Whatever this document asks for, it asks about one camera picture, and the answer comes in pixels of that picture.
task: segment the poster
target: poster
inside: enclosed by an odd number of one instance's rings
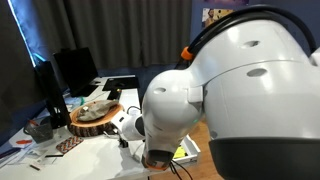
[[[204,8],[202,11],[202,29],[208,27],[218,19],[232,13],[233,9],[210,9]]]
[[[202,0],[211,4],[221,4],[221,5],[247,5],[249,0]]]

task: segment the white desk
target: white desk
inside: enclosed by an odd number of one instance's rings
[[[99,78],[101,83],[86,101],[107,99],[109,92],[102,92],[107,78]],[[123,90],[120,103],[125,110],[130,106],[139,105],[137,89]],[[20,131],[19,138],[29,138]],[[65,128],[54,130],[54,138],[39,145],[38,148],[48,150],[46,154],[60,154],[55,146],[72,136]],[[176,159],[183,166],[197,163],[200,150],[187,136],[182,146],[188,153],[187,157]],[[6,165],[0,169],[1,180],[105,180],[105,179],[146,179],[148,175],[159,172],[150,172],[140,163],[144,143],[142,141],[130,141],[129,148],[121,148],[116,139],[109,139],[104,135],[84,138],[84,141],[63,157],[57,158],[56,164],[45,165],[40,171],[29,164]]]

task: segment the wall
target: wall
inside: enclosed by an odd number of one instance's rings
[[[260,4],[261,0],[250,0],[250,5]],[[192,17],[191,17],[191,41],[202,31],[201,20],[203,8],[215,8],[215,9],[241,9],[246,6],[228,6],[228,5],[214,5],[203,0],[192,0]]]
[[[296,16],[309,27],[311,30],[317,46],[320,45],[320,24],[319,24],[319,0],[261,0],[263,4],[270,4],[283,8]],[[298,43],[302,46],[306,53],[309,53],[309,49],[306,43],[306,40],[300,30],[291,22],[285,21],[288,24],[289,32],[296,38]]]

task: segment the round wooden board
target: round wooden board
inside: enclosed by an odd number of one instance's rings
[[[119,111],[123,110],[123,107],[120,104],[116,104],[110,108],[108,113],[96,120],[92,121],[78,121],[77,115],[80,109],[84,106],[90,106],[92,103],[84,104],[70,113],[71,124],[68,125],[69,131],[75,135],[80,137],[90,137],[97,136],[103,134],[103,131],[106,131],[108,134],[114,134],[113,129],[114,125],[110,123],[111,119],[115,114]]]

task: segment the yellow object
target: yellow object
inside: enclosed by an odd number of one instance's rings
[[[174,153],[173,159],[177,159],[177,158],[182,158],[187,156],[188,154],[186,153],[186,151],[183,149],[182,146],[179,146],[176,153]]]

